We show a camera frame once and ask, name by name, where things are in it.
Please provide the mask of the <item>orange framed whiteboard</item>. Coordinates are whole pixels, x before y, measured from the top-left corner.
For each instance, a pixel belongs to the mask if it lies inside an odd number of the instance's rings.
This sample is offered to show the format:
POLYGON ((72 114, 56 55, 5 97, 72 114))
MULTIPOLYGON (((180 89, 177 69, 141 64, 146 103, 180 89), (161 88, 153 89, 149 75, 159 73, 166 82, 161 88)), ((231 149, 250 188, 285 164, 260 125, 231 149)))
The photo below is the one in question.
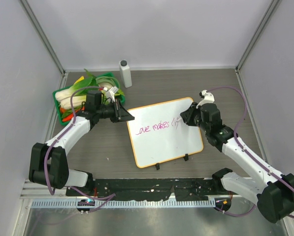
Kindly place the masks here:
POLYGON ((128 131, 136 166, 146 168, 203 150, 198 127, 187 126, 180 113, 193 103, 190 97, 129 109, 135 117, 128 131))

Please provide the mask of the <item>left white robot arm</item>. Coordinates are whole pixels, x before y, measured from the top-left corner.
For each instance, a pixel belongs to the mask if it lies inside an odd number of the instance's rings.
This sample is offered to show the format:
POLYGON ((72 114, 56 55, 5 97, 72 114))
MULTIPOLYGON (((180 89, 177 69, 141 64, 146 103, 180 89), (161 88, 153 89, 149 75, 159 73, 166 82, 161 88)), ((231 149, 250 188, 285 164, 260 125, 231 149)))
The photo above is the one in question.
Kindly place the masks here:
POLYGON ((29 180, 45 185, 51 195, 56 189, 76 187, 83 196, 93 193, 94 184, 91 173, 71 170, 67 155, 73 146, 101 119, 110 119, 112 123, 134 120, 118 99, 109 104, 102 102, 102 92, 90 90, 86 95, 83 108, 73 113, 70 123, 55 137, 46 143, 36 143, 31 151, 29 180))

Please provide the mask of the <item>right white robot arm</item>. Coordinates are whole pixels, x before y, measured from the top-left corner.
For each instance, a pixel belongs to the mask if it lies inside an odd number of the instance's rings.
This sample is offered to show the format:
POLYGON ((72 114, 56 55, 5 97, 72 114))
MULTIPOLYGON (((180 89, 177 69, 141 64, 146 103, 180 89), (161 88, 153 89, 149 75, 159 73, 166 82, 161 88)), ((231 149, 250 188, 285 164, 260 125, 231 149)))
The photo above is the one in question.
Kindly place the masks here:
POLYGON ((294 212, 294 175, 285 175, 257 156, 230 127, 223 124, 213 103, 193 102, 181 114, 188 126, 204 131, 210 145, 235 161, 250 177, 245 179, 228 168, 213 175, 212 190, 217 194, 236 193, 252 202, 271 223, 294 212))

